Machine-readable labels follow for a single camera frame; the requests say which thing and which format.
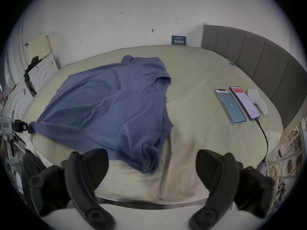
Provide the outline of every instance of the sign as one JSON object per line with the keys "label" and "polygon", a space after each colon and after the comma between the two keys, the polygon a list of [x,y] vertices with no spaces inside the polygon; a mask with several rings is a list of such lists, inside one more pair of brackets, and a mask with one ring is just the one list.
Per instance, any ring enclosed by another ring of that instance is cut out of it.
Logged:
{"label": "sign", "polygon": [[172,44],[186,46],[186,36],[172,36]]}

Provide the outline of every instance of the mattress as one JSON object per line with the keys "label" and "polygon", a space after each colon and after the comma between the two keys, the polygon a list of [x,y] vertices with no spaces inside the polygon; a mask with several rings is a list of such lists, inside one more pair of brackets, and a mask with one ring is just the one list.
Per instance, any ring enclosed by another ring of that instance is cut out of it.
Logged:
{"label": "mattress", "polygon": [[[221,155],[231,152],[245,167],[256,167],[264,158],[267,145],[257,123],[246,118],[245,123],[232,125],[214,94],[217,88],[258,87],[229,60],[202,48],[176,45],[124,48],[69,64],[40,90],[28,106],[24,121],[29,123],[39,118],[69,75],[121,62],[125,55],[159,57],[164,63],[172,79],[166,107],[174,127],[163,146],[155,174],[142,174],[123,161],[112,160],[106,177],[95,191],[96,196],[161,204],[196,201],[209,195],[195,169],[198,150],[209,149]],[[259,121],[268,137],[270,152],[280,140],[282,121],[273,103],[258,90],[268,107],[268,114],[261,115]],[[73,151],[38,133],[23,136],[47,166],[60,165]]]}

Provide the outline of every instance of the upholstered headboard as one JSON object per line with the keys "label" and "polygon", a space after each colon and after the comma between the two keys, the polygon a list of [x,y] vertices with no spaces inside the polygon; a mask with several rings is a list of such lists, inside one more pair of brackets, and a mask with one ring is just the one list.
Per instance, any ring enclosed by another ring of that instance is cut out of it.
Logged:
{"label": "upholstered headboard", "polygon": [[248,31],[205,25],[202,48],[216,52],[244,71],[276,106],[285,128],[307,94],[307,72],[272,41]]}

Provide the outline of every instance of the charging cable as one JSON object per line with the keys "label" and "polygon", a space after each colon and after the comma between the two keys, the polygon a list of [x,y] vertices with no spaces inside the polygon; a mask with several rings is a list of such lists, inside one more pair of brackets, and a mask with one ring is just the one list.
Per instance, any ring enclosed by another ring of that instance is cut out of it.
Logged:
{"label": "charging cable", "polygon": [[268,143],[268,138],[267,138],[267,136],[266,136],[266,134],[265,134],[265,132],[264,132],[263,128],[261,127],[259,120],[258,120],[257,118],[256,118],[255,120],[256,120],[256,123],[257,123],[257,124],[259,125],[259,127],[261,128],[261,130],[262,130],[262,132],[263,132],[263,134],[264,134],[264,137],[265,137],[265,139],[266,139],[266,142],[267,142],[267,153],[266,153],[266,155],[265,155],[264,159],[262,160],[263,162],[266,162],[267,155],[268,155],[268,151],[269,151],[269,143]]}

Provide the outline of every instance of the smartphone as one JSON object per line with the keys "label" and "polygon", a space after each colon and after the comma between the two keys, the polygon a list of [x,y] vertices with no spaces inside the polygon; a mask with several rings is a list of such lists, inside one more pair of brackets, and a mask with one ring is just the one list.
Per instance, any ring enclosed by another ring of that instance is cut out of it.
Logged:
{"label": "smartphone", "polygon": [[217,89],[215,90],[215,94],[222,103],[227,116],[233,125],[238,125],[246,121],[239,105],[228,90]]}
{"label": "smartphone", "polygon": [[230,90],[243,107],[249,120],[255,120],[256,118],[260,117],[260,113],[256,109],[255,105],[251,102],[251,99],[241,87],[230,87]]}

